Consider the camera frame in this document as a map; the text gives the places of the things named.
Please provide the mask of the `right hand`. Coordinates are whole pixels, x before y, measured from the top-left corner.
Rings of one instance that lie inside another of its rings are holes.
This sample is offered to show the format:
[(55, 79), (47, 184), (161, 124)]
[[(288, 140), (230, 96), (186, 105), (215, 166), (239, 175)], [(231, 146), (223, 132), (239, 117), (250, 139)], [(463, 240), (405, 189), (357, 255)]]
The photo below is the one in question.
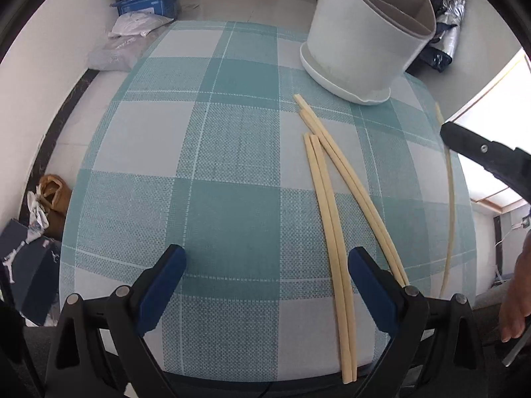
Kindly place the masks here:
[(531, 259), (530, 233), (523, 242), (517, 258), (514, 277), (499, 311), (499, 331), (502, 342), (519, 338), (526, 329), (526, 318), (531, 313)]

